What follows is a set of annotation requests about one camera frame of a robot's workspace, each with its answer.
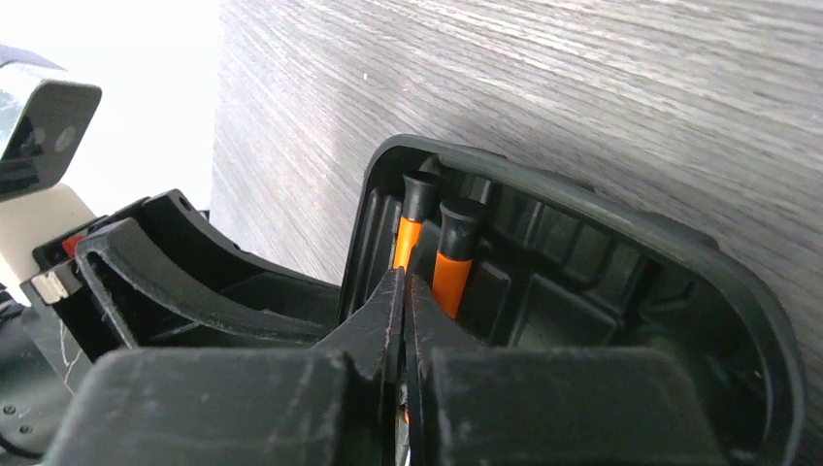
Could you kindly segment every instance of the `white background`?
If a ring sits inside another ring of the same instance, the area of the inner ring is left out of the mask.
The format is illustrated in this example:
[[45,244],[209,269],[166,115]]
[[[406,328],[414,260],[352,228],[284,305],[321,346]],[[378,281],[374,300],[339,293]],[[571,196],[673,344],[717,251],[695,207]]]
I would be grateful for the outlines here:
[[175,187],[208,207],[217,0],[0,0],[0,44],[103,88],[63,179],[95,214]]

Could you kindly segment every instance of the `orange tool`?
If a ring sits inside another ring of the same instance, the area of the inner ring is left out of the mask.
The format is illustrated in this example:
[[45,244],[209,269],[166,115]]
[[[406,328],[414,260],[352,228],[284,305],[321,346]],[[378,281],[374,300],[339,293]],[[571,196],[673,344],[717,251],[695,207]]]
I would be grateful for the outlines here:
[[431,216],[437,206],[441,178],[433,173],[409,172],[403,175],[403,181],[406,183],[406,194],[397,228],[397,246],[394,248],[392,267],[395,269],[409,268],[409,257],[420,238],[423,220]]
[[457,317],[463,288],[472,270],[480,225],[486,207],[472,199],[447,199],[440,205],[440,230],[432,294],[451,318]]

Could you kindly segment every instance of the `screw hole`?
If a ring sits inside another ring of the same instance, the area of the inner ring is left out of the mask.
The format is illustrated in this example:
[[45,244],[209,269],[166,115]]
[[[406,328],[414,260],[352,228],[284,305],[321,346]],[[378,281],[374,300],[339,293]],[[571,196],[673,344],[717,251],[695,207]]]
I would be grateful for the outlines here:
[[191,210],[191,204],[189,204],[189,203],[188,203],[188,201],[186,201],[186,200],[185,200],[185,198],[182,198],[182,197],[181,197],[179,200],[180,200],[181,206],[182,206],[184,209],[186,209],[187,211],[190,211],[190,210]]

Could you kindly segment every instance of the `camera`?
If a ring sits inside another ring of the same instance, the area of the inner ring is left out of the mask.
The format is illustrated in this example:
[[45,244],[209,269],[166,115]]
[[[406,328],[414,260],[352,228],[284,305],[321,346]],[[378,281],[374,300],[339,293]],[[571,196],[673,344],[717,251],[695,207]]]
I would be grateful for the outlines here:
[[60,181],[101,95],[35,53],[0,45],[0,202]]

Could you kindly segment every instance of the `tabletop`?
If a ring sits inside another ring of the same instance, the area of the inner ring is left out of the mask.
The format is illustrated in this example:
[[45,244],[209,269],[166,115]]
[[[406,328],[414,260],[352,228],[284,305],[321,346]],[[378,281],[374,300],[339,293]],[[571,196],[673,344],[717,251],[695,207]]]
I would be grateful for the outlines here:
[[246,250],[339,283],[366,164],[398,133],[591,183],[775,291],[819,464],[823,4],[224,0],[220,29],[212,216]]

